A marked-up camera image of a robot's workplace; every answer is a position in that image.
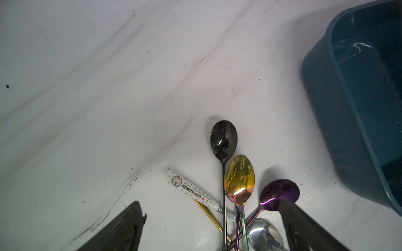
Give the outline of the black spoon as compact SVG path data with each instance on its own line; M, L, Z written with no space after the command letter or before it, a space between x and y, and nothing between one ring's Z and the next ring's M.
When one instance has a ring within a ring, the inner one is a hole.
M223 251L228 250L227 234L227 203L224 188L226 163L234 155L238 143L235 126L227 120L217 122L210 134L210 145L213 154L222 164L222 200L223 200Z

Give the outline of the purple spoon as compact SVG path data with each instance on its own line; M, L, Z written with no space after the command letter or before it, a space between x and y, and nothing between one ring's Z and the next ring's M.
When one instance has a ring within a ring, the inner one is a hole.
M297 185L289 179L277 179L266 185L261 194L259 207L253 214L250 222L246 222L248 228L261 211L277 211L282 199L289 199L296 202L299 199L300 191Z

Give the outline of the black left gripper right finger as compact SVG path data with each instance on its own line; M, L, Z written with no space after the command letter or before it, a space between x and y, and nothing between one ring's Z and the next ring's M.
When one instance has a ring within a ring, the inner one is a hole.
M278 211L282 216L291 251L348 250L291 200L281 200Z

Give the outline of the teal plastic storage box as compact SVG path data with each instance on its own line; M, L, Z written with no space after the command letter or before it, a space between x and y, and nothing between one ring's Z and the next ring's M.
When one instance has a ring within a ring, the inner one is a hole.
M341 180L356 195L401 214L401 1L338 14L301 71Z

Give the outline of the white handled Doraemon spoon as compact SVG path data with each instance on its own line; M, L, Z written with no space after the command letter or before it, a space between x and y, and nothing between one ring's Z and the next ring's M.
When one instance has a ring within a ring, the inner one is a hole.
M195 186L178 172L168 170L165 174L165 180L175 189L178 189L183 193L189 195L192 199L200 202L202 205L223 214L223 206L221 203L208 195L206 192L202 191L199 187Z

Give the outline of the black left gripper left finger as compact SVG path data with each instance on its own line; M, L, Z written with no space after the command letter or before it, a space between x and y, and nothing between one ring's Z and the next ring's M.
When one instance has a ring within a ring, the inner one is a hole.
M137 251L147 216L134 201L79 248L80 251Z

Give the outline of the rainbow iridescent spoon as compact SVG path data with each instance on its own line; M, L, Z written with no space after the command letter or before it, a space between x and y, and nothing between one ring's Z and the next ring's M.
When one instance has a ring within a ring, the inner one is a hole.
M245 251L249 250L245 217L245 204L251 197L255 185L255 174L250 160L245 155L238 155L229 164L224 178L224 190L227 198L236 205L240 213Z

